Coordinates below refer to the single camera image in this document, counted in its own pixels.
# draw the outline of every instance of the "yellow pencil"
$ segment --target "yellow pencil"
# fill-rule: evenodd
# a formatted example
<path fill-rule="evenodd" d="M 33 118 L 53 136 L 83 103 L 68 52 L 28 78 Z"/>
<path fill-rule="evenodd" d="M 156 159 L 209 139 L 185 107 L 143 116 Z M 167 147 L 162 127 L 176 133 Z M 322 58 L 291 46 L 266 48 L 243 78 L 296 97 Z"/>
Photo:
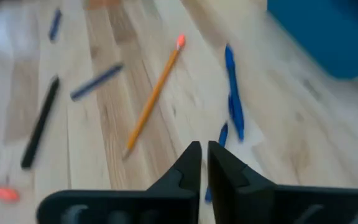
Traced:
<path fill-rule="evenodd" d="M 152 94 L 150 95 L 149 99 L 146 102 L 146 105 L 143 108 L 142 114 L 140 114 L 140 118 L 136 124 L 135 130 L 132 132 L 131 136 L 129 137 L 129 140 L 127 142 L 127 148 L 122 155 L 122 159 L 128 158 L 129 154 L 132 152 L 136 139 L 139 136 L 140 132 L 142 131 L 142 128 L 147 121 L 147 118 L 152 112 L 154 104 L 157 101 L 157 98 L 162 90 L 165 80 L 168 78 L 170 70 L 172 69 L 173 64 L 175 63 L 175 60 L 177 59 L 180 50 L 183 48 L 183 46 L 185 46 L 185 42 L 186 39 L 183 34 L 177 38 L 176 49 L 172 51 L 171 56 L 169 57 L 169 60 L 157 84 L 155 85 Z"/>

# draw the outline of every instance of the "wooden floor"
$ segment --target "wooden floor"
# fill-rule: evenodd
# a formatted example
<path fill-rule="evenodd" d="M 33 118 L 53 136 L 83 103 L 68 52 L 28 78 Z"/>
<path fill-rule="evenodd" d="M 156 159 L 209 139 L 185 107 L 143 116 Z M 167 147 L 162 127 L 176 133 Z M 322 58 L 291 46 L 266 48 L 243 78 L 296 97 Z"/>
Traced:
<path fill-rule="evenodd" d="M 217 139 L 226 120 L 223 50 L 235 53 L 246 140 L 229 120 L 226 147 L 280 184 L 358 187 L 358 80 L 330 78 L 265 12 L 265 0 L 115 0 L 85 11 L 80 0 L 0 1 L 0 184 L 22 200 L 0 202 L 0 223 L 35 223 L 62 189 L 146 189 L 190 142 Z M 62 24 L 48 30 L 59 7 Z M 121 154 L 176 37 L 187 44 L 134 153 Z M 69 93 L 123 62 L 80 101 Z M 50 79 L 61 90 L 34 169 L 19 166 Z M 202 170 L 202 195 L 206 166 Z M 200 223 L 213 223 L 200 202 Z"/>

